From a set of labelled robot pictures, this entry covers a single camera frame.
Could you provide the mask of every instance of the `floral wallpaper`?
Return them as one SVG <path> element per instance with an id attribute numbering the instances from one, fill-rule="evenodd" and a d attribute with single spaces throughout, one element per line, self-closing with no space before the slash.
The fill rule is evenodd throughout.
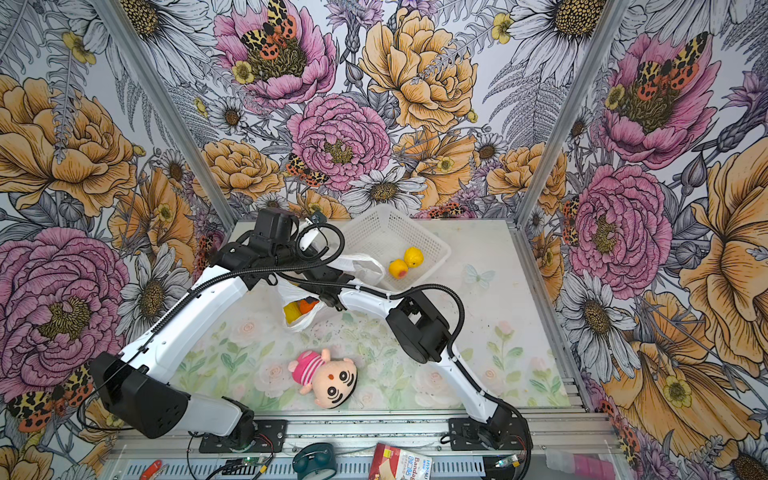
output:
<path id="1" fill-rule="evenodd" d="M 163 315 L 224 238 L 120 58 L 89 4 L 0 2 L 5 478 L 100 474 L 117 434 L 85 424 L 122 421 L 86 400 L 89 362 Z"/>
<path id="2" fill-rule="evenodd" d="M 632 2 L 525 225 L 639 479 L 768 476 L 766 27 L 764 0 Z"/>
<path id="3" fill-rule="evenodd" d="M 119 76 L 88 2 L 60 3 Z M 514 215 L 604 3 L 121 0 L 236 214 L 338 219 Z"/>

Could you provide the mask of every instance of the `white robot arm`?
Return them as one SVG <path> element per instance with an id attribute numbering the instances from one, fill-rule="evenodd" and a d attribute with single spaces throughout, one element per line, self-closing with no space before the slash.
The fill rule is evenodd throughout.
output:
<path id="1" fill-rule="evenodd" d="M 311 244 L 316 221 L 299 233 L 298 220 L 278 209 L 259 214 L 256 229 L 229 243 L 212 259 L 185 297 L 149 331 L 126 345 L 118 356 L 102 353 L 91 364 L 97 390 L 105 408 L 149 438 L 171 430 L 209 432 L 243 448 L 253 439 L 253 412 L 232 399 L 213 399 L 180 392 L 168 385 L 184 356 L 219 316 L 260 280 L 270 284 L 278 274 L 298 283 L 307 296 L 319 297 L 336 308 L 357 310 L 385 319 L 401 347 L 414 360 L 433 362 L 454 388 L 469 416 L 482 427 L 478 435 L 488 448 L 497 448 L 512 413 L 519 412 L 488 393 L 464 359 L 454 351 L 453 340 L 463 323 L 463 305 L 450 289 L 440 285 L 415 287 L 404 293 L 387 293 L 360 283 L 350 275 L 327 267 Z M 327 226 L 343 236 L 333 226 Z M 298 272 L 304 278 L 285 276 Z M 459 324 L 453 334 L 442 314 L 423 290 L 451 294 L 459 306 Z"/>

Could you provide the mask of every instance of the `doll face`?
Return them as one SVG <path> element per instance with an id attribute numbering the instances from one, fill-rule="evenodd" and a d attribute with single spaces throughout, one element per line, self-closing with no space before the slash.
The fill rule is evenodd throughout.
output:
<path id="1" fill-rule="evenodd" d="M 352 360 L 328 362 L 312 378 L 315 403 L 324 409 L 334 409 L 349 398 L 356 384 L 357 368 Z"/>

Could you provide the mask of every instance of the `orange peony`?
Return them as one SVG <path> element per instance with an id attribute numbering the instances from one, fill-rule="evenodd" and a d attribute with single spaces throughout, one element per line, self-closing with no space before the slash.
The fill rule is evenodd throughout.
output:
<path id="1" fill-rule="evenodd" d="M 307 190 L 306 194 L 299 195 L 296 199 L 298 205 L 292 204 L 293 210 L 300 217 L 309 217 L 319 211 L 329 220 L 349 220 L 351 216 L 337 199 L 328 195 L 320 195 L 314 190 Z"/>
<path id="2" fill-rule="evenodd" d="M 227 198 L 238 192 L 256 200 L 285 187 L 280 165 L 251 144 L 227 139 L 210 142 L 203 147 L 203 158 Z M 205 195 L 197 178 L 193 188 L 201 197 Z"/>
<path id="3" fill-rule="evenodd" d="M 0 447 L 0 478 L 8 480 L 51 480 L 53 454 L 30 446 L 23 456 L 10 445 Z"/>
<path id="4" fill-rule="evenodd" d="M 394 33 L 381 22 L 368 30 L 360 67 L 377 83 L 369 87 L 371 90 L 395 95 L 400 104 L 397 123 L 401 126 L 445 132 L 458 123 L 457 117 L 472 109 L 478 66 L 470 62 L 468 55 L 438 74 L 414 81 L 437 55 L 452 46 L 453 34 L 435 30 L 432 20 L 422 17 L 418 10 L 398 10 Z"/>
<path id="5" fill-rule="evenodd" d="M 422 208 L 444 204 L 472 179 L 472 167 L 480 165 L 475 151 L 475 137 L 459 138 L 447 134 L 438 138 L 437 133 L 420 130 L 404 134 L 392 150 L 406 163 L 415 164 L 413 177 L 424 177 L 427 188 L 421 192 Z"/>
<path id="6" fill-rule="evenodd" d="M 544 142 L 536 144 L 530 149 L 520 147 L 516 151 L 509 151 L 502 155 L 499 160 L 503 168 L 496 168 L 488 172 L 488 193 L 491 195 L 504 194 L 514 195 L 517 192 L 524 192 L 531 184 L 531 178 L 536 172 L 538 162 L 541 161 L 541 154 L 544 153 Z M 547 177 L 547 183 L 538 203 L 547 215 L 553 215 L 560 207 L 560 200 L 565 196 L 565 166 L 568 159 L 561 152 L 558 160 Z"/>
<path id="7" fill-rule="evenodd" d="M 141 178 L 141 193 L 119 197 L 115 212 L 109 217 L 112 246 L 136 253 L 144 251 L 154 262 L 163 243 L 176 249 L 176 260 L 190 272 L 194 268 L 197 242 L 187 202 L 172 188 L 160 168 L 152 178 Z"/>
<path id="8" fill-rule="evenodd" d="M 551 233 L 546 237 L 542 233 L 533 239 L 533 255 L 552 302 L 560 296 L 563 287 L 564 265 L 560 245 L 560 237 Z"/>
<path id="9" fill-rule="evenodd" d="M 707 320 L 707 338 L 724 362 L 760 374 L 768 359 L 768 138 L 710 168 L 709 208 L 691 204 L 713 231 L 710 252 L 680 271 L 690 305 Z"/>
<path id="10" fill-rule="evenodd" d="M 67 192 L 96 217 L 136 187 L 133 145 L 96 98 L 77 91 L 73 131 L 57 153 L 52 98 L 60 93 L 42 79 L 22 87 L 0 75 L 0 191 L 25 194 L 17 209 L 36 204 L 45 189 Z"/>
<path id="11" fill-rule="evenodd" d="M 732 387 L 720 366 L 704 361 L 712 347 L 704 324 L 695 323 L 696 317 L 672 293 L 645 292 L 639 300 L 647 322 L 656 328 L 649 325 L 645 341 L 630 343 L 641 363 L 635 377 L 619 370 L 619 380 L 603 384 L 606 394 L 630 424 L 655 439 L 662 441 L 674 430 L 672 452 L 677 455 L 688 456 L 711 435 L 721 435 L 725 449 L 715 465 L 727 465 L 739 454 L 734 440 L 757 438 L 760 423 L 750 420 L 752 412 L 724 390 Z M 687 334 L 670 319 L 686 322 Z M 737 386 L 746 390 L 738 380 Z"/>

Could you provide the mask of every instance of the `white daisy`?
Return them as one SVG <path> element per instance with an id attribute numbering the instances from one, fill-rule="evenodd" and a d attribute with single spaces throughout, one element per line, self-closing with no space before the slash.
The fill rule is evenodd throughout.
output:
<path id="1" fill-rule="evenodd" d="M 678 45 L 702 31 L 717 35 L 729 20 L 741 23 L 754 8 L 755 0 L 654 0 L 645 8 L 645 31 L 658 31 L 661 41 L 671 36 Z"/>
<path id="2" fill-rule="evenodd" d="M 620 378 L 611 361 L 612 353 L 621 370 L 634 378 L 640 359 L 622 334 L 634 329 L 634 318 L 611 306 L 614 294 L 610 285 L 602 285 L 586 270 L 583 275 L 566 273 L 557 301 L 557 315 L 568 340 L 576 344 L 583 367 L 601 382 L 610 381 L 612 376 Z"/>
<path id="3" fill-rule="evenodd" d="M 544 226 L 547 224 L 547 214 L 538 205 L 533 206 L 531 216 L 525 224 L 525 231 L 529 238 L 538 237 L 544 232 Z"/>
<path id="4" fill-rule="evenodd" d="M 496 161 L 507 151 L 507 142 L 499 134 L 480 134 L 475 142 L 475 150 L 483 163 Z"/>
<path id="5" fill-rule="evenodd" d="M 154 264 L 144 252 L 139 253 L 134 265 L 138 283 L 129 283 L 120 295 L 123 303 L 118 307 L 122 318 L 117 334 L 125 333 L 129 343 L 150 329 L 192 286 L 189 271 L 176 260 L 176 249 L 163 243 Z"/>
<path id="6" fill-rule="evenodd" d="M 261 210 L 262 208 L 275 207 L 288 210 L 290 205 L 285 197 L 281 197 L 275 192 L 269 192 L 256 199 L 256 208 Z"/>
<path id="7" fill-rule="evenodd" d="M 242 133 L 247 126 L 243 101 L 237 97 L 223 97 L 208 104 L 208 121 L 228 135 Z"/>
<path id="8" fill-rule="evenodd" d="M 261 0 L 212 0 L 211 2 L 214 13 L 222 14 L 234 8 L 240 16 L 245 16 L 247 7 L 251 7 L 256 13 L 261 12 L 261 5 Z"/>
<path id="9" fill-rule="evenodd" d="M 60 0 L 58 8 L 69 20 L 69 28 L 83 37 L 84 48 L 97 54 L 106 51 L 115 77 L 123 78 L 131 70 L 98 17 L 95 1 Z M 205 32 L 211 23 L 206 2 L 121 0 L 121 4 L 165 81 L 178 86 L 191 78 L 204 77 L 201 65 L 210 62 L 204 49 L 216 44 L 216 38 Z"/>
<path id="10" fill-rule="evenodd" d="M 167 177 L 170 183 L 179 190 L 183 190 L 184 185 L 190 184 L 193 180 L 193 174 L 187 168 L 187 162 L 178 150 L 168 149 L 164 151 L 155 164 L 163 170 L 163 175 Z"/>
<path id="11" fill-rule="evenodd" d="M 768 440 L 761 435 L 757 440 L 747 435 L 737 442 L 739 456 L 718 472 L 722 480 L 751 480 L 768 477 Z"/>
<path id="12" fill-rule="evenodd" d="M 578 140 L 587 133 L 589 124 L 592 123 L 592 112 L 586 105 L 581 106 L 574 123 L 571 125 L 571 130 L 568 132 L 568 141 L 571 143 L 577 143 Z"/>
<path id="13" fill-rule="evenodd" d="M 525 76 L 541 67 L 541 78 L 554 75 L 561 86 L 587 53 L 589 39 L 605 0 L 517 0 L 508 33 L 520 41 L 513 63 L 527 61 Z"/>
<path id="14" fill-rule="evenodd" d="M 378 204 L 389 204 L 394 208 L 413 214 L 422 207 L 423 195 L 413 195 L 427 188 L 424 177 L 404 179 L 406 168 L 394 166 L 386 174 L 371 170 L 358 180 L 351 180 L 353 189 L 342 195 L 341 203 L 352 215 L 361 214 Z"/>

